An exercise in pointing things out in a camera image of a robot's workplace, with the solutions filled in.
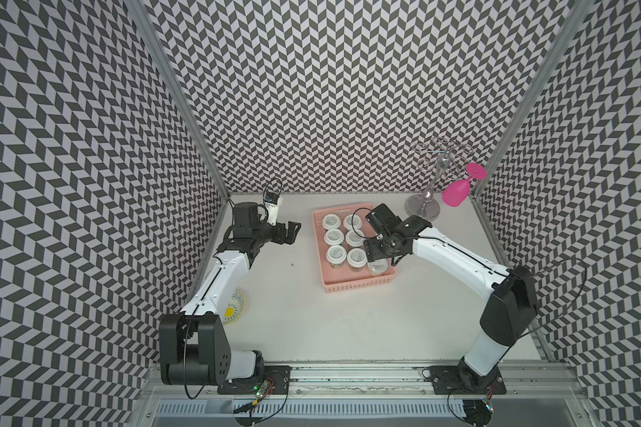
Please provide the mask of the clear lid yogurt cup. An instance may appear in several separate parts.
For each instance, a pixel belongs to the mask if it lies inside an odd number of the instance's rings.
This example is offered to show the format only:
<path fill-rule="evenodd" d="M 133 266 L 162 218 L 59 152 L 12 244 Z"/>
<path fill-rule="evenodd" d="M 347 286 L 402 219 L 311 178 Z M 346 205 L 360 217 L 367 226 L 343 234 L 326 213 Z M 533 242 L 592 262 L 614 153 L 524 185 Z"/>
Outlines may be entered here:
<path fill-rule="evenodd" d="M 389 263 L 388 261 L 386 261 L 386 259 L 376 260 L 373 262 L 368 262 L 367 267 L 372 276 L 381 276 L 383 274 L 386 274 L 389 268 Z"/>

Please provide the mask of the green yogurt cup white lid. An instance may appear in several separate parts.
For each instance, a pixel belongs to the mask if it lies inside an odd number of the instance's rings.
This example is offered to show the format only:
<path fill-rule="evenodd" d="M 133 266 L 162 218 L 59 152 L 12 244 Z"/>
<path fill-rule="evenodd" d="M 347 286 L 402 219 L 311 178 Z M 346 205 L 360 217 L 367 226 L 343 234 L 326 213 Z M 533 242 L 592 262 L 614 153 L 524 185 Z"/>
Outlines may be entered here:
<path fill-rule="evenodd" d="M 322 218 L 322 227 L 326 231 L 338 230 L 342 225 L 342 220 L 338 215 L 334 213 L 329 213 Z"/>

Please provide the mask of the beige yogurt cup red print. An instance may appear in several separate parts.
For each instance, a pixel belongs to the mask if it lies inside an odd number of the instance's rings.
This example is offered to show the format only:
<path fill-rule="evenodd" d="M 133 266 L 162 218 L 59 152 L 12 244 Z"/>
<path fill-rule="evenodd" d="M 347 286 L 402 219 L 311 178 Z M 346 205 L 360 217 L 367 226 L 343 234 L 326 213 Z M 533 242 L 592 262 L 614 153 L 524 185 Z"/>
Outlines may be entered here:
<path fill-rule="evenodd" d="M 347 231 L 360 231 L 363 227 L 363 219 L 357 213 L 349 213 L 344 217 L 343 224 Z"/>

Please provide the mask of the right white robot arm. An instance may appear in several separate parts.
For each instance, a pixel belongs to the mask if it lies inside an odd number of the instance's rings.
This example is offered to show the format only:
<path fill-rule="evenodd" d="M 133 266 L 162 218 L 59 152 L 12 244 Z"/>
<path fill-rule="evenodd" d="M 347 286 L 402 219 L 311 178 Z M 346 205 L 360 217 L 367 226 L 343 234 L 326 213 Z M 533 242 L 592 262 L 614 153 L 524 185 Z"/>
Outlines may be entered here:
<path fill-rule="evenodd" d="M 365 218 L 375 232 L 364 240 L 369 262 L 386 260 L 396 266 L 413 254 L 442 268 L 485 302 L 472 347 L 456 366 L 434 367 L 431 375 L 450 383 L 437 386 L 437 394 L 491 391 L 501 378 L 499 362 L 539 314 L 532 272 L 493 263 L 454 242 L 428 220 L 418 215 L 402 220 L 385 204 L 368 211 Z"/>

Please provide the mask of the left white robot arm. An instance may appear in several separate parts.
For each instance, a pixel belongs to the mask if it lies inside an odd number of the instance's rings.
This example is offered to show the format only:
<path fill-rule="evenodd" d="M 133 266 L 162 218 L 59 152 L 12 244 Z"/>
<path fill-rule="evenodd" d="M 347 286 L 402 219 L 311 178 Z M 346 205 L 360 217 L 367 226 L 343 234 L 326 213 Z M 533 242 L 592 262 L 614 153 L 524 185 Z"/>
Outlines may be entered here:
<path fill-rule="evenodd" d="M 231 226 L 215 251 L 215 266 L 197 291 L 175 314 L 160 320 L 160 373 L 166 385 L 221 386 L 264 380 L 264 359 L 257 350 L 233 350 L 224 330 L 226 310 L 236 285 L 250 271 L 267 243 L 292 245 L 302 228 L 299 222 L 277 221 L 277 211 L 261 204 L 233 206 Z"/>

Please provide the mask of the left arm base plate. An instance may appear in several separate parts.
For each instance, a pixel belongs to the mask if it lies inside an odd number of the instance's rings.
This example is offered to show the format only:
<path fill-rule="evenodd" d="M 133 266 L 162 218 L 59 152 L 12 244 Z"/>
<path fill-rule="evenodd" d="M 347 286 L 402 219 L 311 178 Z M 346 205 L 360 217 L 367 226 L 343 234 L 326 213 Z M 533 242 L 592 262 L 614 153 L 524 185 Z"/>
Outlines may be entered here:
<path fill-rule="evenodd" d="M 272 394 L 285 395 L 290 387 L 291 366 L 264 365 L 256 368 L 254 375 L 248 378 L 228 380 L 217 388 L 219 395 L 251 396 L 263 389 L 265 380 L 272 381 Z"/>

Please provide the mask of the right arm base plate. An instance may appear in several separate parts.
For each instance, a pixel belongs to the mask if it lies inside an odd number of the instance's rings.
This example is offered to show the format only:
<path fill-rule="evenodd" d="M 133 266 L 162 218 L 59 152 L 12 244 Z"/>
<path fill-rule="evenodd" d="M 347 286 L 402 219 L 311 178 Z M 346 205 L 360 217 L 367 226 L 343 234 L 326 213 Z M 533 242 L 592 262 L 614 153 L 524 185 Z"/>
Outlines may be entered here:
<path fill-rule="evenodd" d="M 430 366 L 426 369 L 436 395 L 485 395 L 507 394 L 507 387 L 498 368 L 487 375 L 477 375 L 463 366 Z"/>

